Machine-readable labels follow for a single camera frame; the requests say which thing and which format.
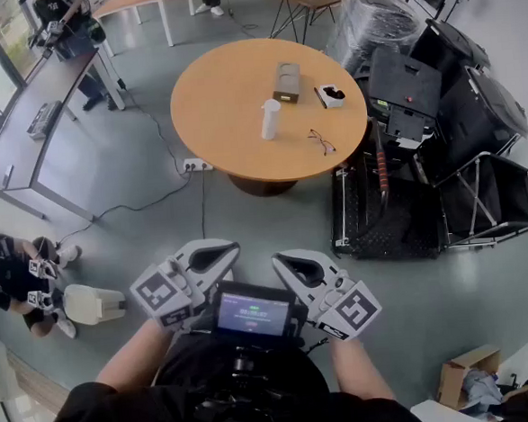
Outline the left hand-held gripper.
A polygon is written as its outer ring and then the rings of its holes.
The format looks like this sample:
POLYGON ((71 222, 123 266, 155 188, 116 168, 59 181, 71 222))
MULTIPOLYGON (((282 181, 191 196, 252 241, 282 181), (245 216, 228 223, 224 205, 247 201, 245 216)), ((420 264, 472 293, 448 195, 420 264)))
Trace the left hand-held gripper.
POLYGON ((240 245, 231 240, 192 240, 174 257, 150 265, 130 286, 130 293, 160 329, 177 332, 202 311, 205 292, 223 279, 240 251, 240 245))

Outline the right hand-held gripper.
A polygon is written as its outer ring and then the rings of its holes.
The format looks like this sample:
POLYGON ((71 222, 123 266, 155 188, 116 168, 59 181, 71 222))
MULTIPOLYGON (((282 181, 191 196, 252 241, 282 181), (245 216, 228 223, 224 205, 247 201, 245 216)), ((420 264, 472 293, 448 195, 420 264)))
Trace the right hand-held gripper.
POLYGON ((309 307, 311 325, 340 340, 358 337, 382 311, 363 281, 354 281, 346 270, 321 251, 291 249, 272 256, 273 269, 285 287, 309 307), (329 276, 325 288, 313 299, 306 277, 329 276))

